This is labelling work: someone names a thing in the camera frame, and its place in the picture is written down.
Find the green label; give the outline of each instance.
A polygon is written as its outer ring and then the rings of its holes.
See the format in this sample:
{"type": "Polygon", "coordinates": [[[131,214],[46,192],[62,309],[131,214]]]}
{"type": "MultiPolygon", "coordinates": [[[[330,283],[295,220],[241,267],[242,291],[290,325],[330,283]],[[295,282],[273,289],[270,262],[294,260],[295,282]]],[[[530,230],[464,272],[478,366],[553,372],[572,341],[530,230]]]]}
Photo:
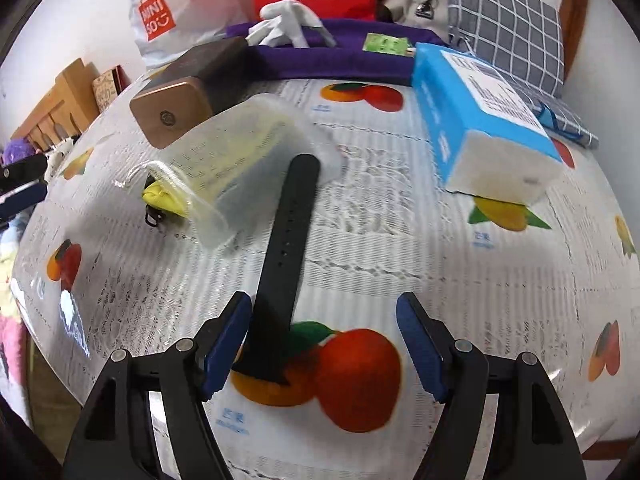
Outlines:
{"type": "Polygon", "coordinates": [[[367,52],[379,52],[380,54],[394,54],[395,56],[406,56],[409,48],[407,38],[394,38],[384,34],[370,32],[364,41],[363,50],[367,52]]]}

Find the grey plaid fabric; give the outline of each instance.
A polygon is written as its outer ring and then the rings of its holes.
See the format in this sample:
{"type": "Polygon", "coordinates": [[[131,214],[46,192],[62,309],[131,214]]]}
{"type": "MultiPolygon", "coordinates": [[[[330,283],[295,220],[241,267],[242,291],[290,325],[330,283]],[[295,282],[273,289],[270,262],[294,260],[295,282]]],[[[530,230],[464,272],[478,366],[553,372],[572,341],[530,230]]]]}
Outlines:
{"type": "Polygon", "coordinates": [[[476,56],[554,97],[564,81],[559,22],[558,11],[540,0],[449,0],[449,25],[476,56]]]}

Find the purple cloth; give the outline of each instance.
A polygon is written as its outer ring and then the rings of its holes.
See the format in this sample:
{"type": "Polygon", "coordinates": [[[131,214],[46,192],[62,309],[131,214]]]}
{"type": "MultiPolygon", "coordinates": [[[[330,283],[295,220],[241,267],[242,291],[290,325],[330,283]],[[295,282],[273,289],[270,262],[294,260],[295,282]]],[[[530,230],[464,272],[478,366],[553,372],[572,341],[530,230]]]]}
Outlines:
{"type": "MultiPolygon", "coordinates": [[[[249,47],[248,69],[254,80],[273,79],[350,79],[411,86],[414,58],[377,52],[362,47],[369,32],[408,38],[412,44],[434,43],[447,46],[432,30],[405,27],[395,23],[367,22],[347,18],[322,20],[338,45],[329,48],[320,35],[303,28],[309,48],[249,47]]],[[[254,23],[232,25],[227,37],[245,38],[254,23]]]]}
{"type": "Polygon", "coordinates": [[[7,166],[18,162],[28,156],[35,155],[36,150],[30,145],[27,139],[13,139],[10,140],[4,149],[2,154],[3,165],[7,166]]]}

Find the miniso plastic bag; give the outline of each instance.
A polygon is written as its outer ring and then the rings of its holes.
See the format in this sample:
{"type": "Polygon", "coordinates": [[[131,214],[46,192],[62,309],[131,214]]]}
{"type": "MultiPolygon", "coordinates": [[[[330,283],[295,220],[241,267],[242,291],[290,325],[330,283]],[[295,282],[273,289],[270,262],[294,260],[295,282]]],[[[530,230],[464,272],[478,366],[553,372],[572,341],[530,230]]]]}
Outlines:
{"type": "Polygon", "coordinates": [[[129,21],[146,67],[157,68],[247,18],[237,0],[131,0],[129,21]]]}
{"type": "Polygon", "coordinates": [[[318,186],[339,178],[345,158],[331,133],[294,105],[259,94],[199,124],[160,151],[160,159],[134,168],[150,172],[188,212],[198,239],[215,248],[275,211],[290,162],[300,153],[320,160],[318,186]]]}

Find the white plastic bag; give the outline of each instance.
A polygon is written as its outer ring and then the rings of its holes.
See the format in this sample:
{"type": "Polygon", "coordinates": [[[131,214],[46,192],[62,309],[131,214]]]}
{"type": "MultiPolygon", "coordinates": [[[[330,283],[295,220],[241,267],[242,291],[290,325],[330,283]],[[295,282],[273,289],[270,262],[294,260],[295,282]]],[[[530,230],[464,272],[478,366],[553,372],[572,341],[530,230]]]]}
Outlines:
{"type": "Polygon", "coordinates": [[[129,21],[146,67],[157,68],[247,18],[237,0],[131,0],[129,21]]]}

